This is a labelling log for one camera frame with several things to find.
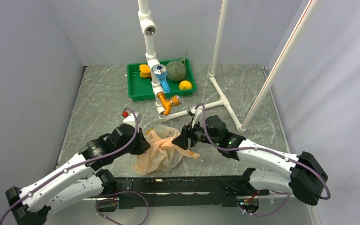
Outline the translucent orange plastic bag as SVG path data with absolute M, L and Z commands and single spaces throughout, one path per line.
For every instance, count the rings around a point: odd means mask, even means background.
M 149 129 L 145 135 L 150 148 L 137 156 L 132 168 L 138 175 L 146 175 L 154 171 L 169 171 L 175 168 L 181 160 L 191 158 L 197 160 L 200 155 L 189 149 L 182 149 L 172 143 L 180 136 L 180 131 L 173 127 L 157 125 Z

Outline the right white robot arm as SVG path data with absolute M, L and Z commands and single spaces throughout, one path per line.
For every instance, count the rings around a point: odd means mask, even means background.
M 266 148 L 230 132 L 216 115 L 208 117 L 203 126 L 192 120 L 172 140 L 172 144 L 184 150 L 197 143 L 211 144 L 226 158 L 268 168 L 267 171 L 247 168 L 233 188 L 238 195 L 278 191 L 292 194 L 299 201 L 312 206 L 331 197 L 327 186 L 328 175 L 309 152 L 297 155 Z

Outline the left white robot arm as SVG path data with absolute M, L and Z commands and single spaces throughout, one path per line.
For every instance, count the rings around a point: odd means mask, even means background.
M 19 225 L 42 225 L 61 209 L 85 198 L 112 196 L 120 190 L 104 166 L 124 154 L 141 155 L 150 144 L 142 129 L 121 124 L 74 154 L 65 164 L 33 184 L 6 192 L 10 212 Z

